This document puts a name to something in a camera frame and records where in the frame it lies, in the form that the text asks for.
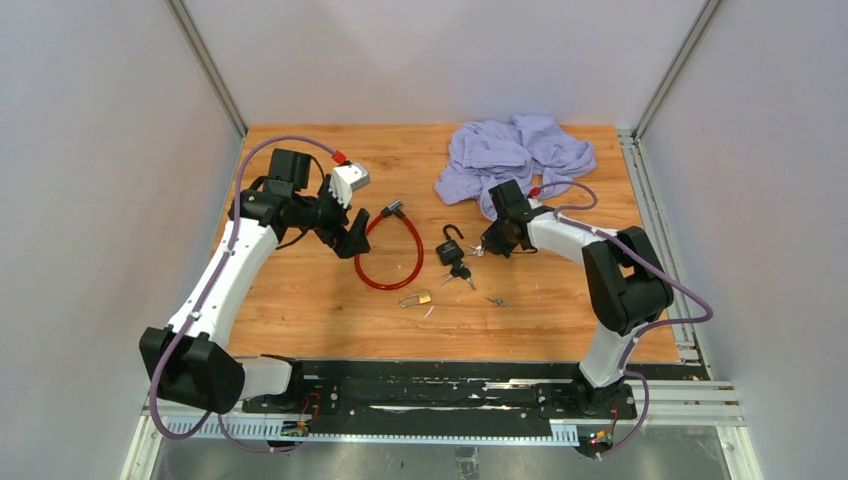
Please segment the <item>black padlock body with shackle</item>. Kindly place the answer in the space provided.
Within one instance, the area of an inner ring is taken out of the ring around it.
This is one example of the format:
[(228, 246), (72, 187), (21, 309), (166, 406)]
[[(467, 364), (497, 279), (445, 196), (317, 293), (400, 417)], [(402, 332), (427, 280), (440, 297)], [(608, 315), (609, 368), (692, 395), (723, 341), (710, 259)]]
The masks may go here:
[(444, 225), (442, 227), (442, 232), (445, 236), (445, 241), (436, 247), (436, 254), (443, 266), (457, 266), (461, 263), (465, 253), (457, 240), (451, 236), (451, 233), (455, 233), (460, 240), (464, 239), (464, 235), (461, 230), (453, 224)]

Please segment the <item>red cable lock black body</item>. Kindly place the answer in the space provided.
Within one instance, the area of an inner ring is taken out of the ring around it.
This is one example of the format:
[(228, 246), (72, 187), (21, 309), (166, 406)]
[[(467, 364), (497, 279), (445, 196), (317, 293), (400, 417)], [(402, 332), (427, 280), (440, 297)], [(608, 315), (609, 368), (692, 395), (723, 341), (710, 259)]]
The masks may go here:
[(368, 261), (363, 266), (360, 256), (354, 258), (354, 270), (358, 278), (368, 287), (380, 291), (396, 291), (410, 285), (421, 273), (425, 260), (422, 235), (404, 210), (404, 203), (397, 199), (384, 206), (366, 227), (366, 237), (381, 223), (395, 218), (404, 225), (414, 245), (400, 248), (389, 245), (385, 253), (388, 258), (378, 263)]

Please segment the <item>small brass padlock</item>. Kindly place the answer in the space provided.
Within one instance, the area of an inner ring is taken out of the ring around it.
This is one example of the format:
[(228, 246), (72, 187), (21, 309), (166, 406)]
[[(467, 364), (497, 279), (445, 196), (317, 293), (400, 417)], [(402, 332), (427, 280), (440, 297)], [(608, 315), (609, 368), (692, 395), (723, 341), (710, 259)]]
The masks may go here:
[(398, 300), (398, 305), (401, 308), (410, 308), (430, 304), (432, 302), (431, 292), (422, 290), (410, 295), (401, 297)]

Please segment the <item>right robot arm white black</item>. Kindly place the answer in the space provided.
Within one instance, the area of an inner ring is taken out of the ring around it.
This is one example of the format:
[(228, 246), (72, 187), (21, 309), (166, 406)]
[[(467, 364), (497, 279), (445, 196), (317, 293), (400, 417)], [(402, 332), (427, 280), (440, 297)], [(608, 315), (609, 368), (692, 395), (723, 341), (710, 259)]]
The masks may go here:
[(605, 229), (567, 217), (509, 180), (488, 192), (494, 222), (481, 236), (485, 251), (509, 257), (515, 249), (546, 250), (585, 270), (598, 325), (567, 395), (582, 415), (594, 417), (622, 386), (638, 333), (672, 304), (673, 292), (646, 232)]

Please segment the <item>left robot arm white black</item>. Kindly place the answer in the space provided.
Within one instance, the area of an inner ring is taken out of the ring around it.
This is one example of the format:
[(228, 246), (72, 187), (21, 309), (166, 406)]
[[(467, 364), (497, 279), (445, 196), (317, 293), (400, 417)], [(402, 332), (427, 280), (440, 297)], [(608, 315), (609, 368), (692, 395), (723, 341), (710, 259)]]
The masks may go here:
[(234, 198), (223, 239), (195, 288), (164, 328), (149, 327), (139, 342), (152, 399), (217, 414), (267, 395), (283, 413), (306, 400), (302, 369), (278, 355), (235, 357), (227, 346), (237, 314), (257, 274), (296, 229), (314, 233), (340, 259), (369, 252), (369, 213), (348, 217), (356, 192), (368, 186), (365, 166), (338, 159), (316, 195), (308, 186), (313, 156), (276, 149), (266, 174)]

